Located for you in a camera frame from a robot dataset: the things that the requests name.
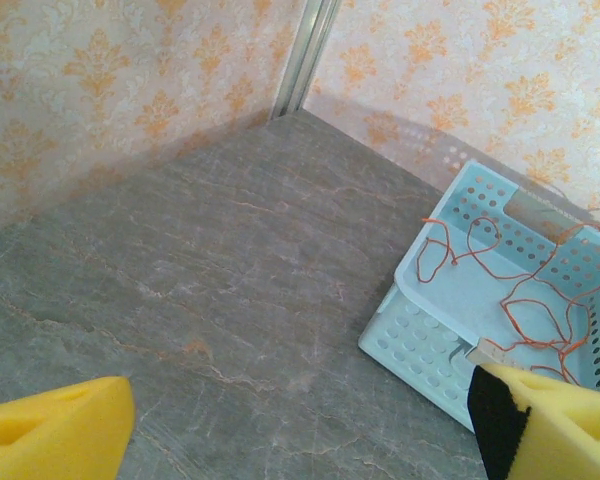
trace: gray marble surface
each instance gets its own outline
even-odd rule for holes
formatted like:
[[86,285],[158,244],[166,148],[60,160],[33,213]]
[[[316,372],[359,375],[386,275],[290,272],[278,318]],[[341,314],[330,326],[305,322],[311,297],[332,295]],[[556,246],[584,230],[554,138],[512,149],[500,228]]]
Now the gray marble surface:
[[121,479],[483,479],[357,339],[438,193],[301,112],[0,231],[0,402],[126,375]]

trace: sponge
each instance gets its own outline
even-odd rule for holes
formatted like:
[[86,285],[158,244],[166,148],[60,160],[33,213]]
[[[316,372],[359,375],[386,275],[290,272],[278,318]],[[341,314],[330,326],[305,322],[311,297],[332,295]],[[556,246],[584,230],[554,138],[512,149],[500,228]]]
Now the sponge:
[[126,378],[0,405],[0,480],[114,480],[134,423]]
[[600,392],[485,364],[468,408],[489,480],[600,480]]

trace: orange damask wallpaper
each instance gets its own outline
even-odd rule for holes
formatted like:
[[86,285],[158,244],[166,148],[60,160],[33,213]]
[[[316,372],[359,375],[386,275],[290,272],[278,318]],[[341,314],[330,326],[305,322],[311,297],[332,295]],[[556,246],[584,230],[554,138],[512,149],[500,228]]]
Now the orange damask wallpaper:
[[0,225],[264,122],[304,0],[0,0]]
[[600,221],[600,0],[343,0],[305,107],[440,189],[468,156],[408,154],[407,121]]

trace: floral pattern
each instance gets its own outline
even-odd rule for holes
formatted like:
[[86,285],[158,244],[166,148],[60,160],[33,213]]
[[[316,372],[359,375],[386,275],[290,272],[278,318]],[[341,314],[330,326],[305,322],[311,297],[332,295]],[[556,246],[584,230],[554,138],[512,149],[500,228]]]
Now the floral pattern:
[[266,121],[303,9],[0,0],[0,226]]
[[407,3],[342,3],[305,108],[441,190],[481,153],[600,221],[600,0]]

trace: wallpaper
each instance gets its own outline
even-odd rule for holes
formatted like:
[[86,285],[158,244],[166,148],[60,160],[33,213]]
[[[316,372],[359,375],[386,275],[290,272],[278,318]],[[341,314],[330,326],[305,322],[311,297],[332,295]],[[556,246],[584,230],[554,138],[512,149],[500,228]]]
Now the wallpaper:
[[306,108],[440,189],[471,155],[418,125],[600,221],[600,0],[343,0]]
[[267,120],[304,0],[0,0],[0,225]]

